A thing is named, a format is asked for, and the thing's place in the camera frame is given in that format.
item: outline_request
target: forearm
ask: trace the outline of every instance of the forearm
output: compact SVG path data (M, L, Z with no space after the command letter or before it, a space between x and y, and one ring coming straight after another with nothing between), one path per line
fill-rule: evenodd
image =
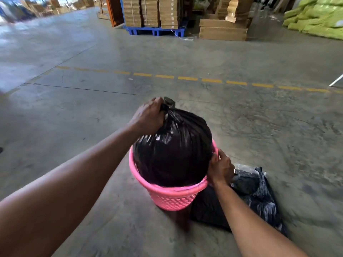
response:
M243 257L307 257L255 214L224 182L215 183L214 188Z
M118 130L0 202L0 256L50 256L90 211L137 138L130 126Z

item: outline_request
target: pink plastic basket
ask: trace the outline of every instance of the pink plastic basket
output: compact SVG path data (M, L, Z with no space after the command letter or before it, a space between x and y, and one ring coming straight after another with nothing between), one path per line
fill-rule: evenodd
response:
M215 153L218 154L216 143L213 141ZM152 201L159 207L167 211L178 211L187 207L195 199L196 195L207 187L207 177L199 183L188 187L161 187L150 184L139 174L137 166L133 160L132 146L129 152L130 169L139 183L148 190Z

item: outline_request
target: hand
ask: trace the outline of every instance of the hand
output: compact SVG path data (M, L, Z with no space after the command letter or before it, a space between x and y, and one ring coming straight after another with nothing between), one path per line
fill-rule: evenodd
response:
M163 103L161 97L153 98L151 101L141 105L132 117L131 125L140 136L155 134L163 125L165 111L160 111Z
M221 149L218 149L218 154L220 159L218 159L218 155L215 153L212 156L208 166L207 177L213 186L218 183L229 185L235 174L235 166Z

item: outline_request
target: white pole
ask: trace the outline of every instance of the white pole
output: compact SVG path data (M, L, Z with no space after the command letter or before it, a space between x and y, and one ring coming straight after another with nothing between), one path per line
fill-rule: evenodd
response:
M334 82L332 82L332 83L330 84L330 87L333 86L334 84L336 84L338 81L340 81L341 78L343 78L343 74L342 74L339 78L337 78Z

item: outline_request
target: pallet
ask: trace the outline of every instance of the pallet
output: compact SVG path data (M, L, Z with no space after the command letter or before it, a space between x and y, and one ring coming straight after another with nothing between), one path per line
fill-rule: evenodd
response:
M160 36L162 31L172 31L178 37L184 37L185 30L187 26L187 21L183 21L179 29L162 29L159 28L151 28L151 27L130 27L126 26L126 30L129 32L130 35L139 35L142 31L152 31L152 36Z

